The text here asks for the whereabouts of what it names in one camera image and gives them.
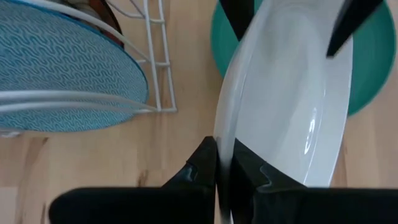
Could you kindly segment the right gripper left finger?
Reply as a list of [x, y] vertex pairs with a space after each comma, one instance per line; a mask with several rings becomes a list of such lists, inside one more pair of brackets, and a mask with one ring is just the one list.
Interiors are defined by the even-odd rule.
[[50, 224], [214, 224], [217, 144], [205, 137], [161, 187], [83, 187], [59, 195]]

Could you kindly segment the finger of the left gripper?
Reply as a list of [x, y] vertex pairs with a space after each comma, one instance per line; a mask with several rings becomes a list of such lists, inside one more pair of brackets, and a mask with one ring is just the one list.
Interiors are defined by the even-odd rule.
[[254, 17], [254, 3], [255, 0], [220, 0], [238, 41], [244, 37]]
[[344, 0], [333, 27], [326, 56], [334, 57], [382, 2], [383, 0]]

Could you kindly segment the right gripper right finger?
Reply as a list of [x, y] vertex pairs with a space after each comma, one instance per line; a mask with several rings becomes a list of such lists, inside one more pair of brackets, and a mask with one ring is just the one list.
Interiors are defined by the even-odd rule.
[[397, 189], [306, 187], [239, 140], [230, 182], [234, 224], [398, 224]]

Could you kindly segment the white plate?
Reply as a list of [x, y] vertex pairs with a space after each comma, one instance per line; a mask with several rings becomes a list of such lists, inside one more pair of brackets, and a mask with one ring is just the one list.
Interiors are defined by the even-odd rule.
[[353, 43], [326, 50], [344, 0], [262, 0], [224, 75], [215, 139], [241, 141], [307, 187], [328, 188], [348, 113]]

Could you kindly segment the blue textured plate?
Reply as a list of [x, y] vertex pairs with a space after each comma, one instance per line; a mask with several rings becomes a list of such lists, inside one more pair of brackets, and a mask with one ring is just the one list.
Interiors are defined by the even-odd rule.
[[[0, 92], [66, 90], [104, 93], [147, 103], [137, 62], [100, 31], [59, 12], [0, 0]], [[65, 108], [0, 114], [0, 128], [78, 132], [107, 128], [134, 115]]]

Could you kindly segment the large green plate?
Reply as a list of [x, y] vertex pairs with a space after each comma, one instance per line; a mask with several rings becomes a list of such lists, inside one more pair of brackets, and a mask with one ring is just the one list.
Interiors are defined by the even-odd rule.
[[[211, 24], [211, 49], [217, 69], [225, 76], [239, 41], [221, 4], [216, 4]], [[353, 71], [348, 115], [368, 105], [387, 81], [396, 56], [396, 30], [386, 2], [353, 36]]]

